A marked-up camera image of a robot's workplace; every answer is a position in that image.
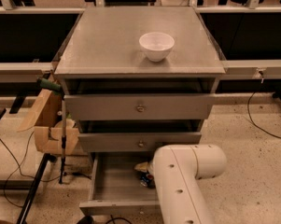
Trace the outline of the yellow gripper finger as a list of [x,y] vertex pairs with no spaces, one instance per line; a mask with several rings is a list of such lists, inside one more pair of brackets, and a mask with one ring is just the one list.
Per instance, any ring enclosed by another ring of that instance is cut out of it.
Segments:
[[134,167],[135,171],[146,173],[148,171],[148,162],[137,163]]

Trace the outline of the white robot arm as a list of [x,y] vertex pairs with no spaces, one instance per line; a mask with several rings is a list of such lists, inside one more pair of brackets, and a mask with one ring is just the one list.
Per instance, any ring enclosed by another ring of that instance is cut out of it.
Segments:
[[218,146],[167,145],[134,169],[154,182],[164,224],[215,224],[197,181],[221,175],[226,166]]

